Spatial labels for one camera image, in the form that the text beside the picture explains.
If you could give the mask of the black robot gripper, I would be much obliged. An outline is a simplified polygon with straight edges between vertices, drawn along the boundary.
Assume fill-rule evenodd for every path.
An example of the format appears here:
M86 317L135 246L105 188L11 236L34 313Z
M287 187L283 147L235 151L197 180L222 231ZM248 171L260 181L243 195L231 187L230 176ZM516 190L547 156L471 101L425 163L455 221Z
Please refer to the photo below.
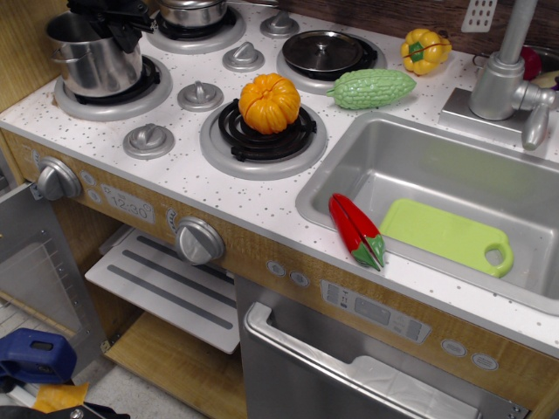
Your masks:
M156 28L148 6L140 0L70 0L66 5L71 12L108 27L125 53L134 51L142 31L152 33Z

